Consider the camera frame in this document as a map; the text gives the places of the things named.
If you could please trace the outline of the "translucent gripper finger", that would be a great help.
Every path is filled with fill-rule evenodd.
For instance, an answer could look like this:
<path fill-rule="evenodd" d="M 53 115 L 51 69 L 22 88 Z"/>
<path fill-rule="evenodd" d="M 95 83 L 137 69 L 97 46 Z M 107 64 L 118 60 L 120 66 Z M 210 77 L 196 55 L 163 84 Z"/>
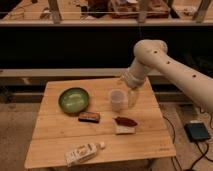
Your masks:
<path fill-rule="evenodd" d="M 129 89 L 128 90 L 128 107 L 132 108 L 139 97 L 139 90 L 138 89 Z"/>

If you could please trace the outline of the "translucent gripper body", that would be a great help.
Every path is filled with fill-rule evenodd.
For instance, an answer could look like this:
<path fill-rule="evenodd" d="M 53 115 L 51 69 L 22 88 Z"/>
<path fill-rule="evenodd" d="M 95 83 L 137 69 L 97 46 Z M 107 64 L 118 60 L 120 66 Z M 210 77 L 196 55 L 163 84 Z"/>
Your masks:
<path fill-rule="evenodd" d="M 125 84 L 131 89 L 141 87 L 146 81 L 146 77 L 144 75 L 142 75 L 141 77 L 136 77 L 129 70 L 126 70 L 122 74 L 121 78 L 125 82 Z"/>

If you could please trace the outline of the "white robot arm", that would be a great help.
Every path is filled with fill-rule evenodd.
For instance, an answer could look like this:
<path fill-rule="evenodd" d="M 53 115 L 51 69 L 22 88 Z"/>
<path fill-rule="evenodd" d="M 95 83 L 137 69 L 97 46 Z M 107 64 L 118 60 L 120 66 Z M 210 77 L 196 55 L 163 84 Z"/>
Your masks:
<path fill-rule="evenodd" d="M 148 73 L 156 69 L 207 113 L 213 115 L 213 78 L 210 78 L 167 55 L 162 40 L 140 40 L 134 46 L 134 60 L 123 74 L 131 89 L 141 87 Z"/>

